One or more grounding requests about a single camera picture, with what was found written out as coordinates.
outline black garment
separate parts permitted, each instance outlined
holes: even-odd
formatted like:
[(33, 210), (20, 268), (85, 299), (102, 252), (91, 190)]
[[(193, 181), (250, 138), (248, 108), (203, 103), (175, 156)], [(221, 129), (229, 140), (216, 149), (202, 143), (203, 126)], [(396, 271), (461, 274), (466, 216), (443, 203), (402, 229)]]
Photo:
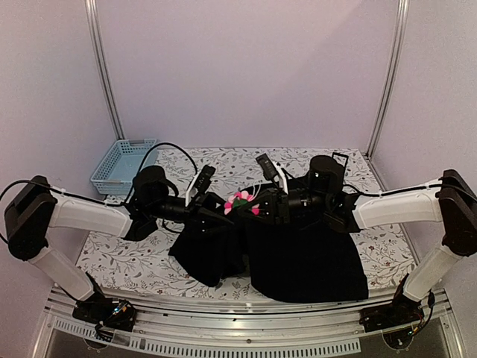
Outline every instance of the black garment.
[[(293, 189), (301, 184), (291, 180), (288, 185)], [(253, 188), (245, 190), (251, 193)], [(368, 297), (367, 278), (351, 236), (323, 223), (307, 227), (316, 215), (280, 226), (244, 220), (235, 210), (227, 218), (235, 225), (200, 239), (196, 223), (188, 220), (169, 252), (201, 283), (216, 286), (221, 278), (242, 273), (242, 255), (248, 254), (252, 285), (269, 298), (318, 303)]]
[(269, 298), (317, 303), (368, 297), (367, 278), (349, 234), (324, 224), (298, 230), (248, 222), (247, 242), (252, 286)]
[(244, 248), (240, 243), (243, 229), (239, 230), (236, 225), (222, 227), (213, 235), (202, 235), (200, 231), (200, 225), (189, 219), (169, 251), (188, 274), (204, 285), (214, 287), (221, 278), (245, 271)]

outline aluminum frame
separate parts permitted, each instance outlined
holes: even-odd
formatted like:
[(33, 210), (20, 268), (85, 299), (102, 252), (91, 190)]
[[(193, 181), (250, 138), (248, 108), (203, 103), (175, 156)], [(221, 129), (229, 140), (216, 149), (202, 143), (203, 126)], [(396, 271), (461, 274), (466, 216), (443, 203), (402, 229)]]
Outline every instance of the aluminum frame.
[[(247, 356), (248, 352), (249, 357), (259, 357), (260, 352), (266, 356), (265, 352), (269, 352), (271, 357), (272, 351), (290, 352), (290, 357), (301, 357), (298, 352), (336, 347), (380, 334), (379, 331), (365, 333), (358, 323), (359, 310), (390, 302), (394, 289), (375, 290), (370, 293), (369, 300), (342, 304), (284, 304), (272, 300), (214, 301), (211, 304), (210, 299), (144, 296), (112, 289), (105, 289), (105, 294), (125, 296), (138, 310), (133, 332), (117, 332), (118, 336), (113, 340), (113, 344), (117, 342), (116, 346), (120, 348), (150, 354), (155, 350), (162, 357), (175, 357), (177, 354), (168, 354), (174, 348), (202, 351), (202, 357), (222, 357), (225, 356), (223, 352), (230, 352), (231, 357), (232, 352), (236, 352), (237, 357), (238, 352), (242, 356)], [(449, 353), (451, 357), (465, 357), (445, 291), (435, 290), (435, 297), (432, 317), (440, 320)], [(33, 357), (45, 356), (53, 329), (98, 341), (91, 335), (91, 324), (72, 318), (74, 306), (74, 301), (63, 291), (52, 289)], [(423, 308), (428, 315), (429, 308)], [(143, 346), (138, 350), (134, 342), (141, 341)]]
[(98, 8), (96, 0), (85, 0), (86, 14), (88, 16), (89, 32), (91, 35), (92, 47), (95, 52), (96, 65), (98, 66), (101, 87), (104, 92), (107, 109), (110, 113), (111, 125), (113, 126), (116, 139), (126, 139), (124, 130), (119, 119), (118, 108), (113, 95), (110, 74), (107, 69), (106, 59), (104, 56), (103, 40), (101, 39), (101, 29), (99, 26)]
[(396, 27), (393, 39), (393, 49), (391, 52), (391, 59), (389, 61), (385, 88), (383, 90), (381, 101), (379, 103), (378, 115), (376, 117), (376, 122), (374, 123), (373, 131), (371, 132), (370, 142), (364, 154), (364, 156), (369, 160), (373, 159), (373, 155), (376, 152), (379, 138), (382, 132), (382, 127), (385, 123), (389, 102), (391, 100), (391, 94), (393, 92), (394, 81), (396, 79), (397, 68), (399, 65), (399, 57), (401, 55), (402, 50), (402, 43), (404, 41), (405, 26), (408, 18), (408, 7), (409, 0), (399, 0)]

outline table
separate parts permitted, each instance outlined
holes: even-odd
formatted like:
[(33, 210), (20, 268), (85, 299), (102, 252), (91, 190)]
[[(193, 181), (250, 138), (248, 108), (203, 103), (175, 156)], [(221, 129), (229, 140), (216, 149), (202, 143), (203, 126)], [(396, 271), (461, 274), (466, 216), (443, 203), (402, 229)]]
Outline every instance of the table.
[[(340, 148), (196, 148), (188, 152), (199, 169), (208, 164), (217, 171), (210, 191), (227, 198), (240, 188), (264, 183), (262, 170), (255, 157), (267, 153), (290, 173), (303, 175), (309, 160), (319, 154), (334, 151), (350, 156), (345, 181), (362, 191), (377, 192), (379, 185), (365, 159), (357, 149)], [(157, 164), (167, 178), (184, 195), (194, 169), (176, 149), (159, 151)], [(121, 197), (109, 197), (119, 202)], [(168, 223), (172, 229), (180, 224)], [(246, 274), (228, 277), (216, 287), (204, 286), (194, 280), (168, 255), (177, 234), (160, 228), (141, 242), (127, 242), (102, 233), (91, 232), (78, 258), (78, 266), (89, 272), (103, 287), (133, 291), (140, 294), (172, 295), (218, 300), (266, 301), (250, 284)], [(399, 225), (386, 225), (352, 234), (363, 263), (368, 286), (382, 289), (395, 286), (414, 268), (415, 262)]]

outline white arm segment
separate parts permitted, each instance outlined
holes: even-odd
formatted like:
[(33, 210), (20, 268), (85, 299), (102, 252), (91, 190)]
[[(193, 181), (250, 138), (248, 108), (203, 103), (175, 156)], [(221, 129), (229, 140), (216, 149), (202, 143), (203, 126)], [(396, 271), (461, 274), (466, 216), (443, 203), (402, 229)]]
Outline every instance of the white arm segment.
[[(423, 186), (439, 183), (440, 180), (434, 180)], [(361, 196), (353, 216), (360, 229), (403, 222), (441, 222), (439, 200), (435, 196), (439, 190), (439, 187), (428, 188), (379, 198)]]
[(454, 254), (447, 246), (439, 243), (409, 274), (404, 283), (404, 296), (415, 302), (421, 301), (461, 258), (462, 256)]
[(45, 272), (75, 300), (84, 301), (94, 293), (89, 277), (54, 248), (42, 248), (28, 262)]
[(57, 200), (49, 227), (73, 227), (125, 237), (132, 220), (113, 207), (95, 204), (61, 194), (51, 193)]

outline black cable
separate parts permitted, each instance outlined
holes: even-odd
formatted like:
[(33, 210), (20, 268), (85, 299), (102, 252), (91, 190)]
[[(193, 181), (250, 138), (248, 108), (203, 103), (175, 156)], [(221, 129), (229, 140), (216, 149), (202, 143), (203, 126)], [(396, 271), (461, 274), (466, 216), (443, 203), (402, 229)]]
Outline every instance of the black cable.
[(165, 226), (165, 220), (164, 219), (162, 220), (162, 228), (166, 229), (170, 233), (181, 233), (182, 232), (182, 231), (172, 230), (172, 229), (168, 228), (167, 226)]
[[(5, 196), (5, 194), (7, 194), (8, 190), (12, 189), (14, 186), (16, 185), (20, 185), (20, 184), (32, 184), (32, 185), (36, 185), (36, 186), (41, 186), (42, 188), (45, 188), (45, 189), (48, 189), (49, 191), (51, 192), (56, 192), (57, 194), (61, 194), (61, 195), (64, 195), (64, 196), (68, 196), (70, 198), (76, 198), (76, 199), (81, 199), (81, 200), (85, 200), (85, 201), (89, 201), (89, 202), (92, 202), (92, 203), (95, 203), (95, 204), (101, 204), (101, 205), (106, 205), (107, 207), (122, 207), (123, 204), (108, 204), (108, 203), (105, 203), (103, 201), (99, 201), (99, 200), (96, 200), (96, 199), (93, 199), (93, 198), (88, 198), (86, 196), (82, 196), (82, 195), (78, 195), (78, 194), (73, 194), (73, 193), (70, 193), (70, 192), (62, 192), (61, 190), (58, 190), (58, 189), (55, 189), (47, 184), (43, 184), (43, 183), (36, 183), (32, 180), (26, 180), (26, 179), (21, 179), (21, 180), (16, 180), (10, 184), (7, 185), (7, 187), (3, 190), (3, 192), (1, 192), (0, 194), (0, 202), (1, 200), (3, 199), (3, 197)], [(8, 241), (5, 239), (5, 237), (0, 233), (0, 239), (8, 245)]]
[[(142, 166), (144, 165), (146, 159), (148, 158), (149, 154), (154, 150), (156, 149), (157, 147), (160, 147), (161, 145), (170, 145), (171, 147), (174, 147), (176, 149), (178, 149), (179, 151), (181, 151), (186, 157), (187, 159), (189, 159), (189, 161), (191, 162), (191, 164), (194, 166), (194, 171), (195, 171), (195, 174), (198, 173), (198, 169), (197, 169), (197, 165), (195, 164), (195, 161), (192, 159), (192, 157), (189, 155), (189, 153), (187, 153), (184, 149), (182, 149), (180, 146), (174, 144), (174, 143), (169, 143), (169, 142), (161, 142), (161, 143), (157, 143), (155, 145), (153, 145), (152, 147), (149, 148), (149, 150), (146, 152), (146, 154), (144, 155), (144, 157), (142, 158), (142, 161), (141, 161), (141, 164), (139, 164), (139, 168), (137, 169), (137, 172), (136, 172), (136, 175), (139, 174), (139, 172), (141, 171), (142, 169)], [(124, 199), (124, 201), (122, 202), (122, 204), (124, 205), (125, 203), (127, 203), (127, 201), (129, 200), (129, 197), (131, 196), (131, 194), (133, 193), (133, 186), (131, 186), (131, 189), (129, 189), (129, 193), (126, 195), (126, 199)]]
[(369, 192), (362, 192), (361, 190), (359, 190), (358, 188), (356, 188), (355, 186), (351, 185), (351, 184), (344, 184), (343, 186), (347, 186), (351, 189), (353, 189), (356, 193), (358, 193), (359, 195), (363, 195), (363, 196), (368, 196), (370, 198), (379, 198), (379, 197), (382, 197), (382, 196), (389, 196), (389, 195), (396, 195), (396, 194), (400, 194), (402, 192), (414, 192), (416, 190), (423, 190), (423, 189), (427, 189), (427, 188), (438, 188), (438, 187), (446, 187), (447, 185), (444, 185), (444, 184), (431, 184), (429, 186), (424, 186), (424, 185), (421, 185), (421, 186), (413, 186), (411, 188), (404, 188), (404, 189), (398, 189), (398, 190), (391, 190), (390, 192), (383, 192), (382, 194), (375, 194), (375, 193), (369, 193)]

